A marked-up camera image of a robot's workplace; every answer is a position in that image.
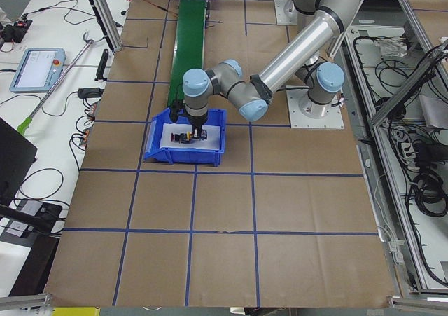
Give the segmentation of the robot teach pendant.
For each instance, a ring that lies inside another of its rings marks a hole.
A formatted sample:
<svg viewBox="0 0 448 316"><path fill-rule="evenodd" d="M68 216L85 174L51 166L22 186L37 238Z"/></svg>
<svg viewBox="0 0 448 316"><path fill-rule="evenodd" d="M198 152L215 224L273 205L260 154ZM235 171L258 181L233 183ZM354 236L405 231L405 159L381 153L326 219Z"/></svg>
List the robot teach pendant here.
<svg viewBox="0 0 448 316"><path fill-rule="evenodd" d="M62 74L63 48L30 48L24 52L9 90L15 93L48 92Z"/></svg>

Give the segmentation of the far blue plastic bin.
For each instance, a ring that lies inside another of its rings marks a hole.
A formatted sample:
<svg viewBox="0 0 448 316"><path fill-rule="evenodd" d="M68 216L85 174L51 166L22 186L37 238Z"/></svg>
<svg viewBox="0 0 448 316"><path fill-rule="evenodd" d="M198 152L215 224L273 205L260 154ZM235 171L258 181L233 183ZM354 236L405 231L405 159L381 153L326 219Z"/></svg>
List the far blue plastic bin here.
<svg viewBox="0 0 448 316"><path fill-rule="evenodd" d="M161 162L220 165L225 152L224 109L208 110L208 119L202 126L202 136L193 137L193 126L186 117L171 122L170 110L154 116L146 144L144 160L154 158Z"/></svg>

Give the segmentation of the black power adapter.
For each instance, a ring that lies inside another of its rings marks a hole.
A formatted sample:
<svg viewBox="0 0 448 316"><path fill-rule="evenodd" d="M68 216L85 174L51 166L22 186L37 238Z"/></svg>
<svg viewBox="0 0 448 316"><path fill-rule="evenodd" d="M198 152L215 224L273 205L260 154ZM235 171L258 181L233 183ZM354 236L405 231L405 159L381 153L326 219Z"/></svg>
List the black power adapter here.
<svg viewBox="0 0 448 316"><path fill-rule="evenodd" d="M103 92L102 88L79 88L77 95L79 99L99 98Z"/></svg>

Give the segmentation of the red push button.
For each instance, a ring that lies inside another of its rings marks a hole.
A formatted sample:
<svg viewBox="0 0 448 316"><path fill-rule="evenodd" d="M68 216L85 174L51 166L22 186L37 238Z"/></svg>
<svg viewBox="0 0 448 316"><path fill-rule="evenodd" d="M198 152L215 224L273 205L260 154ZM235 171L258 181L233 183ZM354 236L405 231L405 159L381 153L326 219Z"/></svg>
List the red push button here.
<svg viewBox="0 0 448 316"><path fill-rule="evenodd" d="M187 132L185 133L171 133L170 140L172 142L177 142L179 144L189 144L190 141L187 139Z"/></svg>

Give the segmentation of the white foam pad far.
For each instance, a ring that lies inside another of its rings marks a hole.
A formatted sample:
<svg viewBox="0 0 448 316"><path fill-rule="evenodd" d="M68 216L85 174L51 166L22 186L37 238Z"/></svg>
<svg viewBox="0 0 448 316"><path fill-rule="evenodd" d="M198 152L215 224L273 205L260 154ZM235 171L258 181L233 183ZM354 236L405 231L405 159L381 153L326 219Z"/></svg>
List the white foam pad far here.
<svg viewBox="0 0 448 316"><path fill-rule="evenodd" d="M206 149L219 150L221 148L221 129L219 126L204 125L202 136L193 137L192 125L165 123L160 140L161 148Z"/></svg>

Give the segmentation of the aluminium frame post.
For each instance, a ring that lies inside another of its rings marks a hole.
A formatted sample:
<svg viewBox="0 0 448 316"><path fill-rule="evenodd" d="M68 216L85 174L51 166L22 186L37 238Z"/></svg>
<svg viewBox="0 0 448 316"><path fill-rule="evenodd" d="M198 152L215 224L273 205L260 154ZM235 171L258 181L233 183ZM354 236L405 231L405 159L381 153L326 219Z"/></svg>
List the aluminium frame post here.
<svg viewBox="0 0 448 316"><path fill-rule="evenodd" d="M88 0L109 48L114 52L122 49L122 41L106 0Z"/></svg>

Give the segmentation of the green conveyor belt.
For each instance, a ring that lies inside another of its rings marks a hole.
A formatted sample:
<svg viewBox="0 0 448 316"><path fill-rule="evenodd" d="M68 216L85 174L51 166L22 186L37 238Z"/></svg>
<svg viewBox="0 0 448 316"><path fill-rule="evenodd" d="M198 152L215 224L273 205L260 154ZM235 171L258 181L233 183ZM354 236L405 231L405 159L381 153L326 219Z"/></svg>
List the green conveyor belt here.
<svg viewBox="0 0 448 316"><path fill-rule="evenodd" d="M180 0L167 106L183 100L183 75L201 69L204 62L204 31L207 0Z"/></svg>

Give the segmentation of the metal grabber stick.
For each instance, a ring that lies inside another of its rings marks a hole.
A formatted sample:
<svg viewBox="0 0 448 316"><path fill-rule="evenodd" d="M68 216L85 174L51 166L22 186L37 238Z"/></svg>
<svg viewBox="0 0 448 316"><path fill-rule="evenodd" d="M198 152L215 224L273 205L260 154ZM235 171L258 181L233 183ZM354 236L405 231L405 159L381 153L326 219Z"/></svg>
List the metal grabber stick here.
<svg viewBox="0 0 448 316"><path fill-rule="evenodd" d="M31 124L33 117L39 112L39 110L43 107L47 99L58 89L59 85L62 83L62 81L65 79L66 75L69 73L71 68L76 65L77 61L83 56L83 54L87 51L87 49L94 43L101 42L103 39L105 39L105 36L103 36L100 39L89 39L88 38L88 32L85 32L83 34L83 40L85 41L85 45L80 50L80 52L75 56L75 58L71 61L71 63L68 65L68 67L61 73L60 77L55 81L53 86L49 89L49 91L45 94L43 99L36 105L34 110L24 119L24 121L18 125L17 131L24 136L27 128Z"/></svg>

